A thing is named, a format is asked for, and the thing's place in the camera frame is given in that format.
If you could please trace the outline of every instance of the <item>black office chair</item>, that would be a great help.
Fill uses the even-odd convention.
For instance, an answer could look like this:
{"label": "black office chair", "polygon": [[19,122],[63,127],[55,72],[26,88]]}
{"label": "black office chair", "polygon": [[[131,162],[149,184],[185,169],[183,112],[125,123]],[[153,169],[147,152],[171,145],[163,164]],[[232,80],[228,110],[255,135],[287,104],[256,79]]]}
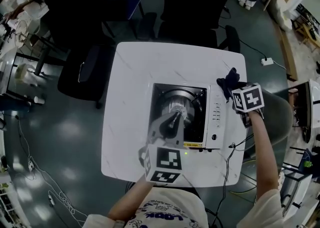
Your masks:
{"label": "black office chair", "polygon": [[226,26],[226,40],[217,44],[216,29],[227,0],[164,0],[158,41],[240,52],[235,28]]}
{"label": "black office chair", "polygon": [[102,30],[100,0],[44,0],[48,28],[55,44],[70,49],[58,90],[99,103],[109,79],[115,42]]}

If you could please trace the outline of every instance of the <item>white table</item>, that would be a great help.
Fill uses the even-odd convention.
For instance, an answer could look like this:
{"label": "white table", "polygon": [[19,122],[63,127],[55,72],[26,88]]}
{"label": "white table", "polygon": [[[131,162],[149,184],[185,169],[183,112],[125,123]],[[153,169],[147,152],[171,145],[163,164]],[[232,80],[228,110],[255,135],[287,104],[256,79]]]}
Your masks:
{"label": "white table", "polygon": [[[101,171],[105,176],[136,182],[144,173],[138,150],[146,144],[153,83],[194,83],[217,85],[235,67],[242,82],[247,81],[243,55],[193,45],[122,42],[116,48],[105,103]],[[232,143],[246,138],[241,118],[227,104],[224,146],[212,152],[199,152],[193,176],[174,186],[216,187],[225,180],[226,159]],[[238,147],[243,150],[245,144]],[[229,161],[227,185],[238,182],[243,151],[235,151]],[[204,155],[215,164],[201,166]]]}

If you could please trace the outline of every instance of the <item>power strip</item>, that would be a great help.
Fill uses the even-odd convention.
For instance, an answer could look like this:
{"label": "power strip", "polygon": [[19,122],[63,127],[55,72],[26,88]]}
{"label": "power strip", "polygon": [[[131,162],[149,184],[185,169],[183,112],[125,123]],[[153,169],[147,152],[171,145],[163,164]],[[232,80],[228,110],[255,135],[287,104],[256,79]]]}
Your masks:
{"label": "power strip", "polygon": [[274,61],[272,60],[271,57],[269,57],[269,58],[267,58],[267,59],[262,58],[262,59],[261,59],[261,64],[262,64],[263,66],[269,66],[269,65],[273,65],[273,64],[274,64]]}

